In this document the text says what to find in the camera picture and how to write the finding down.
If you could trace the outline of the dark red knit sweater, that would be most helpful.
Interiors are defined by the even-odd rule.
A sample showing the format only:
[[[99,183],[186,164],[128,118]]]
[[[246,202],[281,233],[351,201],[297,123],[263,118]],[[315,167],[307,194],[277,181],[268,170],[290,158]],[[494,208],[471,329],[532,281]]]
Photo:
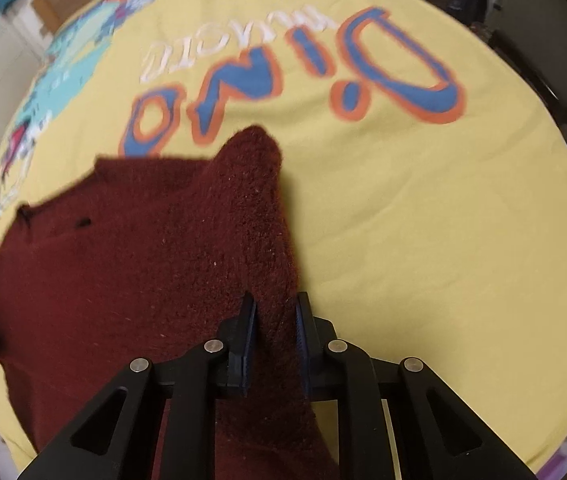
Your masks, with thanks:
[[[36,450],[131,360],[178,358],[251,294],[262,342],[248,395],[219,405],[217,477],[337,473],[302,390],[280,167],[253,126],[211,159],[99,159],[18,208],[0,244],[0,365]]]

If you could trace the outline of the yellow dino print bedsheet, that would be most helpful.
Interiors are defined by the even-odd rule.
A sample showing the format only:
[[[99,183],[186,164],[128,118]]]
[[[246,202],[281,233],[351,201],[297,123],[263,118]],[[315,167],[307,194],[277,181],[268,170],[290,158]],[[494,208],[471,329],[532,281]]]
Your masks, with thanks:
[[[0,244],[99,159],[281,154],[297,290],[375,358],[419,356],[533,470],[567,436],[567,144],[423,0],[92,0],[0,39]],[[0,365],[0,436],[37,455]]]

